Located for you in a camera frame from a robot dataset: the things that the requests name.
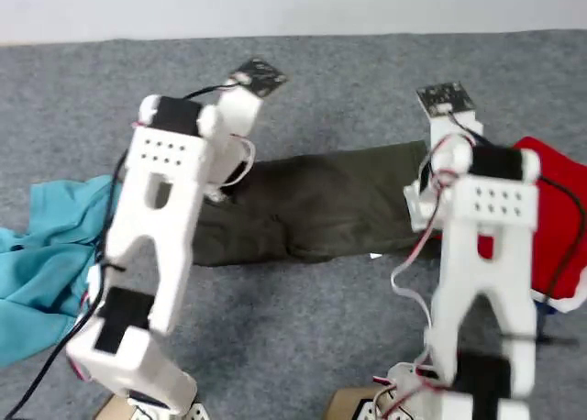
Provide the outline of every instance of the teal cloth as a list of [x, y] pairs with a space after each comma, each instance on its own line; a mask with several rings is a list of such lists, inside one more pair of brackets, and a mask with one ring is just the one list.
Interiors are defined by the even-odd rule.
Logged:
[[0, 367], [55, 344], [75, 322], [111, 180], [34, 184], [27, 232], [0, 228]]

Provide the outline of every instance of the red wire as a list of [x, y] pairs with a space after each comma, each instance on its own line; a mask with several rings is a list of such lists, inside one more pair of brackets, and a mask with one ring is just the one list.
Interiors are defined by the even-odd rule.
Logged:
[[388, 379], [384, 379], [383, 377], [373, 376], [373, 381], [375, 383], [380, 383], [381, 385], [391, 385], [392, 383]]

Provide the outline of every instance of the red cloth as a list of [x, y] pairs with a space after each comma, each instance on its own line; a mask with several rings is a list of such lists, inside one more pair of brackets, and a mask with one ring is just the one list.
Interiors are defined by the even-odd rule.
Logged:
[[[514, 148], [535, 151], [540, 157], [542, 175], [568, 188], [577, 195], [583, 205], [587, 204], [587, 166], [563, 156], [535, 138], [523, 138], [514, 145]], [[534, 235], [532, 288], [537, 292], [546, 293], [552, 275], [577, 235], [581, 215], [575, 203], [565, 193], [542, 181], [539, 181], [537, 186], [538, 226]], [[491, 241], [480, 238], [480, 255], [490, 258], [492, 251]], [[552, 297], [573, 297], [585, 266], [587, 238], [582, 239], [579, 249], [557, 282]]]

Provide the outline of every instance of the wire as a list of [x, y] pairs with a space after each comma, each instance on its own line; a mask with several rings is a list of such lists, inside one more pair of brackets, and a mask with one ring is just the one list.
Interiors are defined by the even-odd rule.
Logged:
[[375, 420], [377, 420], [377, 418], [379, 418], [379, 416], [377, 415], [377, 409], [379, 408], [378, 402], [379, 402], [380, 397], [382, 395], [388, 393], [389, 391], [395, 390], [396, 388], [397, 388], [397, 385], [389, 383], [385, 388], [378, 391], [375, 394], [375, 396], [373, 397], [373, 413], [375, 414]]
[[[195, 92], [187, 94], [186, 96], [183, 97], [183, 99], [186, 99], [186, 100], [192, 99], [192, 98], [199, 96], [201, 94], [212, 93], [213, 91], [216, 91], [216, 90], [227, 90], [229, 88], [236, 87], [237, 85], [238, 85], [238, 83], [227, 84], [227, 85], [213, 85], [213, 86], [205, 87], [201, 90], [197, 90]], [[254, 146], [251, 149], [251, 153], [252, 153], [251, 160], [254, 160], [254, 156], [255, 156]], [[125, 149], [125, 151], [122, 153], [122, 155], [118, 159], [118, 162], [116, 163], [116, 167], [115, 167], [115, 170], [112, 175], [112, 181], [110, 182], [110, 191], [108, 193], [108, 199], [106, 202], [106, 209], [105, 209], [102, 229], [97, 237], [97, 244], [96, 244], [96, 249], [95, 249], [94, 260], [95, 260], [96, 264], [102, 265], [102, 268], [100, 269], [100, 284], [99, 284], [99, 288], [98, 288], [98, 293], [96, 294], [94, 301], [92, 302], [92, 304], [88, 308], [88, 311], [85, 313], [85, 315], [82, 316], [82, 318], [72, 327], [72, 329], [68, 332], [68, 334], [65, 335], [65, 337], [52, 350], [52, 352], [50, 353], [47, 360], [45, 360], [43, 367], [39, 371], [39, 374], [37, 374], [37, 377], [35, 377], [35, 379], [30, 384], [28, 389], [25, 391], [24, 395], [18, 401], [18, 403], [4, 417], [5, 420], [16, 420], [14, 415], [18, 411], [20, 411], [20, 409], [25, 405], [25, 403], [28, 402], [30, 397], [37, 390], [37, 388], [39, 387], [39, 384], [41, 383], [41, 381], [43, 380], [43, 378], [45, 377], [45, 375], [49, 371], [50, 366], [53, 364], [53, 362], [55, 361], [55, 359], [57, 358], [59, 353], [65, 348], [67, 343], [75, 335], [77, 335], [80, 332], [80, 330], [83, 328], [83, 326], [85, 326], [85, 324], [88, 322], [88, 320], [94, 315], [96, 309], [98, 308], [98, 306], [100, 305], [100, 303], [102, 301], [102, 297], [104, 294], [104, 288], [105, 288], [104, 269], [106, 267], [112, 267], [115, 270], [119, 270], [119, 271], [123, 270], [122, 268], [120, 268], [116, 265], [105, 262], [105, 243], [106, 243], [106, 234], [108, 232], [108, 229], [112, 225], [112, 220], [114, 218], [114, 215], [112, 214], [112, 210], [114, 207], [114, 198], [115, 198], [115, 193], [116, 193], [116, 182], [118, 180], [118, 174], [122, 170], [122, 165], [124, 164], [124, 162], [127, 158], [127, 154], [128, 154], [128, 149]]]
[[140, 408], [139, 406], [135, 405], [135, 408], [137, 408], [137, 411], [139, 411], [141, 414], [147, 416], [147, 418], [149, 420], [153, 420], [153, 417], [150, 416], [150, 414], [147, 413], [147, 411], [145, 411], [144, 409]]
[[452, 112], [448, 112], [447, 116], [449, 117], [450, 122], [452, 122], [453, 124], [455, 124], [457, 127], [461, 128], [464, 131], [467, 131], [469, 134], [471, 134], [475, 140], [477, 140], [479, 143], [482, 143], [483, 145], [485, 145], [486, 147], [495, 147], [496, 145], [494, 145], [489, 139], [483, 137], [481, 134], [473, 131], [472, 129], [470, 129], [469, 127], [465, 127], [464, 125], [462, 125], [457, 118], [455, 117], [455, 115]]
[[546, 324], [546, 317], [548, 314], [548, 303], [552, 299], [552, 294], [554, 293], [554, 291], [557, 287], [557, 284], [559, 283], [559, 280], [562, 277], [562, 274], [564, 273], [565, 269], [568, 267], [570, 261], [572, 260], [573, 256], [575, 255], [575, 252], [577, 252], [577, 250], [579, 250], [579, 246], [585, 236], [585, 230], [587, 227], [587, 216], [585, 214], [585, 208], [581, 204], [581, 200], [579, 199], [579, 197], [577, 197], [577, 195], [573, 191], [571, 191], [569, 188], [567, 188], [566, 186], [563, 186], [562, 184], [559, 184], [559, 183], [549, 179], [548, 177], [541, 175], [540, 180], [542, 182], [552, 186], [553, 188], [558, 189], [562, 193], [565, 193], [572, 200], [572, 202], [575, 203], [575, 206], [579, 210], [579, 215], [581, 216], [581, 218], [579, 220], [579, 227], [577, 229], [577, 234], [575, 236], [575, 239], [569, 244], [567, 250], [565, 251], [565, 254], [560, 259], [559, 265], [557, 266], [557, 269], [555, 269], [555, 272], [552, 275], [552, 279], [550, 280], [550, 283], [548, 284], [547, 292], [544, 293], [544, 298], [542, 300], [542, 306], [541, 306], [540, 311], [538, 313], [538, 322], [537, 322], [537, 341], [538, 341], [538, 343], [542, 339], [545, 338], [544, 337], [544, 326]]
[[234, 88], [239, 86], [238, 83], [229, 83], [226, 85], [210, 85], [209, 87], [204, 87], [200, 90], [196, 90], [195, 92], [191, 92], [187, 95], [185, 95], [184, 97], [182, 97], [182, 99], [188, 100], [188, 99], [194, 99], [196, 96], [201, 96], [202, 94], [208, 94], [208, 93], [212, 93], [215, 92], [216, 90], [228, 90], [230, 88]]
[[256, 155], [255, 144], [253, 142], [251, 142], [249, 139], [243, 138], [242, 136], [239, 136], [237, 134], [231, 134], [230, 136], [240, 140], [243, 144], [245, 144], [247, 146], [247, 148], [249, 148], [249, 155], [247, 156], [247, 164], [243, 168], [242, 172], [238, 175], [238, 177], [235, 180], [232, 180], [230, 182], [219, 184], [218, 185], [219, 188], [225, 188], [227, 186], [233, 186], [233, 185], [239, 183], [250, 172], [250, 170], [253, 167], [253, 164], [255, 163], [255, 155]]
[[[118, 163], [116, 164], [116, 168], [115, 168], [115, 171], [112, 176], [112, 181], [110, 182], [110, 192], [108, 194], [108, 201], [106, 203], [106, 210], [105, 210], [105, 214], [104, 214], [104, 222], [102, 225], [102, 230], [100, 232], [101, 237], [99, 239], [99, 242], [98, 242], [98, 245], [96, 248], [96, 254], [95, 254], [96, 263], [102, 262], [102, 260], [104, 259], [104, 247], [105, 247], [105, 240], [106, 240], [105, 235], [108, 231], [108, 228], [110, 228], [110, 225], [112, 223], [111, 215], [112, 215], [112, 207], [114, 204], [114, 197], [115, 197], [115, 190], [116, 190], [116, 179], [118, 177], [118, 174], [120, 173], [120, 170], [122, 169], [122, 165], [123, 165], [126, 157], [127, 157], [127, 152], [125, 151], [122, 154], [122, 156], [120, 156], [120, 159], [118, 160]], [[83, 326], [85, 326], [85, 324], [88, 322], [90, 317], [92, 317], [92, 315], [94, 315], [96, 309], [98, 308], [98, 306], [100, 305], [100, 303], [102, 301], [102, 296], [104, 294], [104, 285], [105, 285], [105, 277], [104, 277], [103, 269], [101, 269], [100, 270], [100, 285], [98, 288], [98, 293], [96, 294], [94, 301], [90, 304], [90, 308], [85, 313], [85, 315], [83, 315], [82, 318], [72, 327], [72, 329], [67, 333], [67, 335], [65, 335], [65, 337], [63, 337], [63, 339], [52, 350], [52, 352], [50, 353], [47, 360], [45, 360], [43, 367], [40, 369], [39, 374], [37, 374], [37, 377], [35, 377], [33, 382], [30, 384], [28, 389], [25, 391], [25, 393], [22, 396], [22, 398], [20, 399], [20, 401], [18, 401], [18, 403], [4, 417], [5, 420], [15, 420], [14, 415], [18, 411], [20, 411], [20, 409], [25, 405], [25, 403], [28, 402], [28, 399], [30, 399], [30, 397], [33, 395], [33, 393], [37, 390], [37, 388], [39, 387], [39, 384], [41, 383], [41, 381], [43, 380], [43, 378], [47, 374], [47, 371], [49, 371], [50, 366], [53, 364], [53, 362], [55, 361], [55, 359], [57, 358], [59, 353], [63, 350], [63, 348], [67, 345], [67, 343], [75, 335], [77, 335], [80, 332], [80, 330], [83, 328]]]
[[[475, 137], [475, 139], [477, 139], [477, 141], [481, 142], [483, 145], [488, 146], [488, 147], [496, 147], [497, 146], [494, 143], [492, 143], [489, 139], [481, 136], [480, 134], [476, 133], [475, 131], [471, 130], [470, 128], [467, 128], [464, 125], [462, 125], [457, 120], [457, 118], [454, 116], [453, 113], [448, 113], [448, 116], [449, 116], [450, 121], [453, 124], [455, 124], [456, 126], [462, 128], [463, 130], [470, 133], [472, 136]], [[587, 230], [587, 214], [585, 213], [585, 208], [583, 207], [579, 197], [577, 197], [577, 195], [573, 191], [571, 191], [569, 188], [567, 188], [566, 186], [563, 186], [562, 184], [557, 183], [554, 180], [551, 180], [550, 178], [545, 177], [544, 175], [540, 176], [540, 180], [542, 182], [548, 184], [549, 186], [551, 186], [555, 189], [558, 189], [559, 191], [561, 191], [565, 195], [567, 195], [572, 200], [572, 202], [575, 204], [577, 209], [579, 210], [579, 214], [580, 214], [581, 218], [580, 218], [579, 228], [577, 229], [577, 234], [575, 236], [575, 239], [569, 244], [567, 250], [565, 251], [562, 258], [560, 259], [560, 262], [557, 265], [557, 268], [555, 269], [554, 274], [552, 275], [552, 279], [550, 280], [550, 283], [548, 284], [547, 291], [546, 291], [546, 293], [544, 293], [544, 298], [542, 299], [542, 302], [541, 302], [542, 305], [541, 305], [541, 308], [538, 312], [538, 320], [537, 320], [537, 337], [536, 337], [535, 341], [538, 344], [554, 343], [553, 342], [554, 339], [551, 339], [551, 338], [544, 336], [544, 326], [546, 324], [546, 318], [548, 315], [548, 303], [552, 299], [552, 294], [554, 293], [554, 291], [557, 287], [557, 284], [559, 283], [559, 280], [562, 277], [562, 274], [564, 273], [565, 269], [568, 267], [570, 261], [572, 260], [573, 256], [577, 252], [577, 250], [579, 250], [579, 246], [585, 236], [585, 231]], [[576, 341], [573, 339], [571, 339], [567, 343], [570, 343], [572, 345], [576, 345]]]
[[399, 399], [397, 399], [395, 401], [395, 403], [387, 411], [385, 411], [383, 413], [382, 419], [386, 419], [387, 417], [389, 417], [389, 415], [393, 411], [395, 411], [397, 408], [399, 408], [402, 403], [406, 402], [408, 399], [412, 398], [413, 396], [415, 396], [419, 392], [422, 392], [425, 389], [426, 389], [426, 386], [423, 384], [423, 385], [420, 385], [420, 386], [414, 388], [412, 391], [407, 392], [406, 394], [404, 394], [402, 397], [400, 397]]
[[[418, 257], [418, 255], [420, 254], [420, 252], [424, 248], [426, 242], [430, 238], [430, 235], [432, 234], [432, 232], [434, 230], [433, 223], [437, 217], [438, 209], [440, 207], [440, 199], [441, 199], [441, 195], [442, 195], [443, 190], [444, 190], [444, 188], [441, 187], [439, 189], [439, 191], [437, 192], [437, 202], [436, 202], [436, 205], [434, 206], [434, 212], [432, 213], [432, 216], [428, 220], [428, 223], [426, 225], [426, 229], [425, 229], [424, 233], [422, 234], [422, 236], [420, 237], [420, 239], [416, 243], [415, 247], [412, 249], [412, 252], [407, 257], [407, 259], [402, 264], [395, 267], [392, 270], [392, 273], [390, 275], [390, 283], [392, 284], [393, 292], [395, 294], [398, 294], [399, 296], [403, 296], [404, 298], [410, 298], [410, 299], [416, 301], [418, 303], [418, 305], [420, 305], [420, 308], [422, 308], [422, 310], [424, 311], [424, 315], [426, 316], [426, 324], [427, 324], [428, 329], [432, 328], [432, 317], [430, 316], [430, 310], [428, 310], [428, 306], [426, 304], [426, 301], [424, 300], [424, 298], [422, 297], [422, 295], [420, 293], [418, 293], [412, 289], [398, 286], [396, 283], [396, 280], [400, 274], [405, 272], [414, 263], [415, 259]], [[425, 347], [424, 347], [424, 350], [422, 351], [422, 353], [420, 353], [418, 355], [418, 357], [414, 360], [414, 366], [420, 365], [422, 362], [424, 362], [424, 360], [426, 360], [427, 356], [428, 356], [428, 345], [425, 344]]]

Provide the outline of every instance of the black wire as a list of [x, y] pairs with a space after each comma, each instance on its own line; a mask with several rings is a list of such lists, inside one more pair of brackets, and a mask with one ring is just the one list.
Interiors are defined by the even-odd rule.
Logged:
[[[120, 159], [118, 160], [118, 163], [116, 164], [116, 168], [115, 168], [115, 171], [112, 176], [112, 181], [110, 183], [110, 191], [108, 193], [108, 201], [106, 203], [106, 210], [105, 210], [105, 214], [104, 214], [104, 222], [102, 224], [102, 230], [100, 232], [101, 237], [100, 237], [100, 240], [99, 240], [97, 248], [96, 248], [96, 254], [95, 254], [95, 262], [96, 263], [101, 263], [104, 259], [104, 248], [105, 248], [105, 240], [106, 240], [105, 236], [106, 236], [106, 233], [108, 232], [108, 228], [110, 228], [110, 225], [112, 224], [112, 216], [111, 215], [112, 215], [112, 207], [114, 205], [114, 197], [115, 197], [115, 191], [116, 191], [116, 179], [118, 178], [118, 174], [120, 173], [120, 170], [122, 169], [122, 165], [123, 165], [126, 157], [127, 157], [127, 150], [125, 150], [125, 152], [123, 152], [122, 156], [120, 156]], [[30, 397], [33, 395], [33, 392], [35, 392], [37, 390], [37, 388], [39, 387], [39, 384], [41, 383], [41, 381], [43, 380], [43, 378], [47, 374], [47, 371], [49, 371], [50, 366], [53, 364], [53, 362], [55, 361], [55, 359], [57, 358], [59, 353], [63, 350], [63, 348], [67, 345], [67, 343], [72, 339], [72, 337], [74, 337], [75, 335], [77, 335], [79, 333], [79, 331], [83, 328], [83, 326], [88, 322], [90, 317], [92, 317], [92, 315], [95, 313], [95, 310], [97, 309], [98, 305], [102, 301], [102, 296], [104, 294], [104, 282], [105, 282], [104, 273], [103, 273], [103, 269], [101, 268], [100, 269], [100, 287], [98, 289], [98, 293], [97, 293], [94, 301], [92, 302], [92, 305], [90, 305], [90, 308], [88, 309], [88, 311], [82, 316], [82, 318], [77, 322], [77, 324], [75, 324], [72, 327], [72, 329], [69, 331], [69, 333], [67, 335], [65, 335], [65, 337], [52, 350], [52, 352], [49, 355], [49, 357], [47, 358], [47, 360], [45, 360], [43, 367], [40, 369], [39, 374], [37, 374], [37, 377], [35, 377], [33, 382], [30, 384], [30, 386], [28, 387], [27, 391], [24, 393], [24, 395], [22, 396], [20, 401], [4, 417], [5, 420], [16, 420], [14, 415], [18, 411], [20, 411], [20, 409], [25, 405], [25, 403], [28, 402], [28, 399], [30, 399]]]
[[149, 418], [149, 420], [153, 420], [153, 417], [151, 417], [151, 416], [150, 416], [150, 415], [147, 413], [147, 411], [145, 411], [145, 410], [141, 409], [141, 408], [140, 408], [140, 407], [138, 407], [138, 406], [135, 406], [135, 408], [137, 408], [137, 410], [138, 410], [138, 411], [139, 411], [141, 414], [143, 414], [143, 415], [146, 415], [146, 416]]
[[454, 114], [448, 112], [447, 116], [450, 119], [450, 122], [452, 122], [453, 124], [455, 124], [457, 127], [461, 128], [462, 130], [468, 132], [469, 134], [471, 134], [473, 136], [473, 138], [475, 140], [477, 140], [479, 143], [485, 145], [486, 147], [496, 147], [497, 145], [493, 144], [493, 142], [491, 142], [489, 139], [484, 138], [481, 134], [473, 131], [472, 129], [470, 129], [469, 127], [465, 127], [464, 125], [462, 125], [457, 118], [455, 117]]
[[215, 92], [216, 90], [220, 90], [220, 89], [224, 89], [224, 88], [232, 88], [232, 87], [236, 87], [238, 85], [238, 83], [230, 83], [227, 85], [211, 85], [209, 87], [204, 87], [201, 90], [196, 90], [195, 92], [189, 93], [187, 95], [185, 95], [184, 97], [182, 97], [182, 99], [193, 99], [196, 96], [200, 96], [202, 94], [208, 94], [208, 93], [212, 93]]
[[579, 249], [581, 241], [583, 240], [583, 237], [585, 236], [585, 229], [587, 227], [587, 216], [585, 214], [585, 208], [581, 204], [581, 200], [579, 199], [579, 197], [577, 197], [577, 195], [573, 191], [571, 191], [569, 188], [567, 188], [566, 186], [563, 186], [562, 184], [559, 184], [559, 183], [549, 179], [548, 177], [541, 175], [540, 180], [542, 182], [552, 186], [553, 188], [558, 189], [562, 193], [565, 193], [572, 200], [572, 202], [575, 203], [575, 206], [579, 210], [579, 215], [581, 216], [581, 218], [579, 221], [579, 228], [577, 229], [577, 234], [575, 236], [575, 239], [569, 244], [567, 251], [565, 252], [563, 257], [560, 259], [559, 265], [558, 265], [557, 269], [555, 270], [554, 275], [552, 275], [552, 278], [550, 279], [550, 283], [548, 285], [547, 292], [544, 294], [544, 298], [542, 300], [542, 306], [541, 306], [540, 311], [538, 313], [538, 322], [537, 322], [537, 340], [538, 340], [538, 342], [540, 341], [541, 338], [544, 337], [544, 325], [546, 324], [546, 316], [548, 314], [548, 303], [550, 302], [550, 299], [552, 299], [552, 294], [554, 293], [554, 290], [557, 287], [557, 284], [559, 283], [559, 280], [562, 277], [562, 274], [564, 273], [565, 269], [567, 268], [570, 261], [572, 260], [572, 257], [575, 255], [575, 252]]
[[[238, 83], [232, 83], [232, 84], [228, 84], [228, 85], [212, 85], [209, 87], [204, 87], [201, 90], [197, 90], [195, 92], [187, 94], [186, 96], [183, 97], [183, 99], [186, 99], [186, 100], [192, 99], [192, 98], [199, 96], [201, 94], [212, 93], [215, 90], [219, 90], [222, 88], [231, 88], [231, 87], [235, 87], [237, 85], [238, 85]], [[57, 358], [59, 353], [63, 350], [63, 348], [67, 345], [67, 343], [72, 339], [72, 337], [74, 337], [77, 333], [79, 333], [79, 331], [87, 323], [87, 321], [90, 319], [90, 317], [92, 317], [92, 315], [94, 314], [96, 308], [98, 307], [98, 305], [100, 304], [100, 301], [102, 300], [102, 295], [104, 294], [104, 282], [105, 282], [104, 272], [103, 272], [104, 268], [105, 267], [112, 267], [115, 270], [119, 270], [119, 271], [123, 270], [122, 268], [120, 268], [116, 265], [110, 264], [108, 262], [103, 263], [103, 261], [104, 261], [104, 256], [105, 256], [106, 234], [108, 232], [108, 229], [110, 228], [110, 225], [112, 225], [112, 220], [114, 218], [114, 215], [112, 214], [112, 208], [114, 206], [116, 182], [118, 179], [118, 174], [122, 170], [122, 165], [124, 164], [125, 159], [127, 158], [127, 154], [128, 154], [128, 149], [125, 149], [125, 151], [122, 153], [122, 155], [118, 159], [118, 162], [116, 163], [116, 167], [115, 167], [115, 170], [112, 175], [112, 181], [110, 183], [110, 192], [108, 193], [108, 200], [106, 202], [106, 210], [105, 210], [105, 214], [104, 214], [104, 221], [102, 224], [102, 229], [101, 229], [100, 233], [98, 234], [98, 239], [97, 239], [98, 242], [96, 244], [96, 252], [95, 252], [95, 262], [101, 264], [100, 288], [98, 289], [98, 293], [94, 299], [94, 302], [92, 303], [92, 305], [90, 305], [90, 308], [85, 313], [85, 315], [82, 316], [82, 319], [80, 319], [77, 322], [77, 324], [75, 324], [75, 326], [72, 327], [70, 332], [67, 335], [65, 335], [65, 337], [53, 349], [53, 351], [51, 352], [51, 354], [49, 355], [49, 357], [47, 358], [47, 360], [43, 364], [43, 368], [41, 368], [41, 370], [39, 371], [39, 374], [37, 374], [37, 377], [35, 378], [35, 380], [30, 384], [27, 391], [22, 396], [20, 401], [15, 405], [15, 407], [12, 408], [10, 410], [10, 412], [4, 417], [4, 420], [17, 420], [17, 419], [15, 419], [14, 414], [16, 414], [18, 411], [20, 411], [20, 409], [25, 405], [25, 403], [28, 402], [28, 399], [30, 399], [31, 395], [33, 395], [33, 392], [35, 392], [37, 390], [37, 388], [39, 387], [39, 384], [41, 383], [41, 381], [43, 380], [43, 378], [47, 374], [47, 371], [49, 371], [50, 366], [53, 364], [53, 362], [55, 361], [55, 359]]]
[[[488, 147], [496, 147], [496, 145], [493, 144], [489, 139], [476, 133], [472, 129], [462, 125], [457, 120], [457, 118], [454, 116], [454, 114], [448, 113], [448, 116], [449, 116], [450, 121], [453, 124], [457, 125], [461, 129], [467, 131], [479, 143], [482, 143], [483, 145], [488, 146]], [[576, 345], [577, 344], [576, 339], [561, 339], [561, 338], [553, 338], [553, 337], [545, 336], [544, 335], [544, 326], [546, 324], [546, 319], [547, 319], [547, 315], [548, 315], [548, 303], [552, 299], [552, 294], [554, 293], [562, 274], [564, 273], [565, 269], [568, 267], [570, 261], [572, 260], [573, 256], [575, 255], [575, 252], [577, 252], [577, 250], [579, 249], [579, 245], [581, 244], [581, 241], [582, 241], [583, 237], [585, 236], [585, 230], [587, 230], [587, 215], [585, 214], [585, 209], [584, 209], [583, 205], [581, 204], [581, 200], [569, 188], [567, 188], [566, 186], [563, 186], [562, 184], [557, 183], [557, 182], [555, 182], [555, 181], [553, 181], [543, 175], [540, 176], [540, 180], [542, 182], [548, 184], [549, 186], [551, 186], [555, 189], [558, 189], [559, 191], [561, 191], [565, 195], [567, 195], [572, 200], [572, 202], [575, 203], [575, 206], [577, 207], [581, 218], [580, 218], [580, 222], [579, 222], [579, 228], [577, 229], [577, 235], [575, 236], [575, 239], [569, 244], [569, 246], [567, 247], [567, 250], [565, 251], [565, 254], [560, 259], [560, 262], [559, 262], [557, 268], [555, 269], [554, 274], [552, 275], [550, 283], [548, 284], [548, 288], [546, 290], [546, 293], [544, 293], [544, 298], [542, 299], [541, 307], [538, 311], [536, 342], [538, 344], [557, 343], [557, 344], [565, 344], [565, 345]], [[506, 335], [506, 336], [513, 337], [513, 338], [516, 337], [516, 335]]]

